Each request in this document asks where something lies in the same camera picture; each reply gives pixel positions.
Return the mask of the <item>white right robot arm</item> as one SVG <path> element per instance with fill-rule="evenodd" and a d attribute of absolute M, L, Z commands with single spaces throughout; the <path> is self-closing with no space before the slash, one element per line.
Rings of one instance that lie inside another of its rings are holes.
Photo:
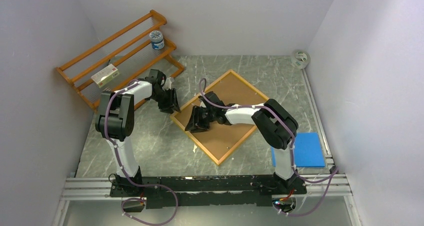
<path fill-rule="evenodd" d="M 256 105 L 225 104 L 215 92 L 201 94 L 200 105 L 193 106 L 185 131 L 208 131 L 210 124 L 255 125 L 265 141 L 274 148 L 275 187 L 288 193 L 294 187 L 296 166 L 293 160 L 293 142 L 299 128 L 297 121 L 274 99 Z"/>

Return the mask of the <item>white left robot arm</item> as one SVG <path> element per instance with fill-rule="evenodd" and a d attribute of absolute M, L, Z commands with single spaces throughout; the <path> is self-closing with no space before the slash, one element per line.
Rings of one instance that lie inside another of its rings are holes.
<path fill-rule="evenodd" d="M 135 125 L 135 106 L 141 101 L 153 100 L 158 109 L 167 114 L 180 111 L 174 78 L 162 71 L 151 69 L 145 78 L 133 79 L 117 91 L 103 91 L 97 109 L 95 129 L 111 147 L 119 177 L 127 178 L 123 189 L 131 196 L 139 195 L 143 182 L 136 162 L 130 135 Z"/>

